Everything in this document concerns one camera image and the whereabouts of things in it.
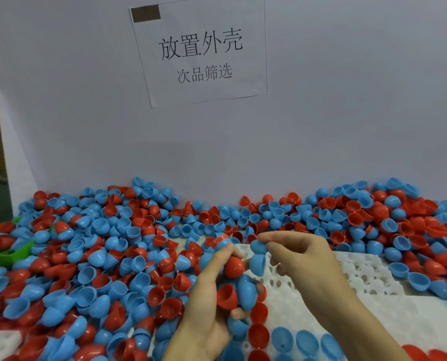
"white paper sign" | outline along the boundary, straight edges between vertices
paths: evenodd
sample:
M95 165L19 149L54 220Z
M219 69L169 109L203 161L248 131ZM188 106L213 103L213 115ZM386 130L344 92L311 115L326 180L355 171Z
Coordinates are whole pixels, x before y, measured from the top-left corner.
M264 0L154 7L160 19L132 17L153 108L267 94Z

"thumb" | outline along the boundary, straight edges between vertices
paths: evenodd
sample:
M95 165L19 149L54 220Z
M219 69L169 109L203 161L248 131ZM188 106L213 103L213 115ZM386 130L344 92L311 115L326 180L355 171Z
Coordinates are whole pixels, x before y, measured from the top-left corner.
M281 263L287 270L292 267L295 262L295 252L286 249L280 243L268 242L267 250L272 255L272 258Z

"hand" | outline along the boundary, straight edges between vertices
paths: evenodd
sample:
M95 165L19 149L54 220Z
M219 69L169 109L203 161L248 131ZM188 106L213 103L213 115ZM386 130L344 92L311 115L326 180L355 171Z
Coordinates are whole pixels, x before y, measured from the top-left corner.
M259 234L258 240L267 243L270 265L277 265L279 275L290 276L307 308L329 332L339 319L336 312L360 303L323 237L274 231Z
M220 270L232 255L243 258L238 249L228 243L215 253L198 276L182 322L167 347L164 361L213 361L232 339L227 327L229 314L234 319L249 316L249 312L242 308L234 309L230 313L217 308L217 280L221 277ZM248 270L248 260L243 262L245 270ZM262 294L263 285L256 281L256 286L257 291Z

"brown tape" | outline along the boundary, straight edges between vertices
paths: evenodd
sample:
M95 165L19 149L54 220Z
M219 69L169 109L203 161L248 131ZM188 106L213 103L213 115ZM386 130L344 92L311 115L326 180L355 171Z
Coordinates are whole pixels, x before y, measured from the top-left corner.
M131 9L131 17L134 23L149 22L151 20L160 20L160 8L158 5L142 6Z

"green plastic tray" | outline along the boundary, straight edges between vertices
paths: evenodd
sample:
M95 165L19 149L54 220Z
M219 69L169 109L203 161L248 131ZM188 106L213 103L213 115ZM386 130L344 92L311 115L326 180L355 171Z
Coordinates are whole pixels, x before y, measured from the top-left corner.
M12 222L18 223L20 219L21 217L14 218ZM13 253L10 253L9 250L0 252L0 266L11 267L16 261L27 258L31 254L31 249L34 244L35 242L31 241Z

